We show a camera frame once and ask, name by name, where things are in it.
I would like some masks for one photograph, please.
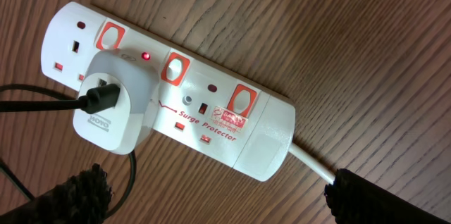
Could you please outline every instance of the white power strip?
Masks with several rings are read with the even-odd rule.
[[[102,49],[159,72],[153,129],[260,181],[281,166],[295,129],[289,99],[99,9],[71,2],[54,16],[42,72],[80,91]]]

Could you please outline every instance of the power strip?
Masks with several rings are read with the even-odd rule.
[[[295,130],[289,99],[98,8],[70,2],[54,16],[42,44],[42,72],[80,91],[103,49],[159,72],[149,100],[158,110],[153,129],[260,181],[279,169]]]

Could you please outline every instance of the white power cord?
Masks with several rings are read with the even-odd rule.
[[[321,176],[326,182],[333,185],[333,181],[335,180],[335,175],[332,174],[326,167],[324,167],[321,163],[319,163],[315,158],[311,157],[306,151],[302,150],[296,144],[291,143],[288,151],[296,156],[301,162],[305,163],[309,168],[315,171],[316,174]]]

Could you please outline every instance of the plug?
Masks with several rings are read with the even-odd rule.
[[[76,110],[73,126],[89,142],[115,154],[128,154],[149,136],[157,112],[149,102],[158,89],[159,76],[153,67],[143,68],[122,59],[120,52],[95,54],[79,91],[79,97],[99,96],[116,86],[120,90],[116,105],[99,112]],[[112,95],[108,98],[106,104],[114,101]]]

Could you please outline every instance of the surge protector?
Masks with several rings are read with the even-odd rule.
[[[152,129],[260,181],[280,168],[295,130],[289,99],[98,8],[70,2],[53,17],[42,72],[80,91],[94,55],[106,49],[158,72]]]

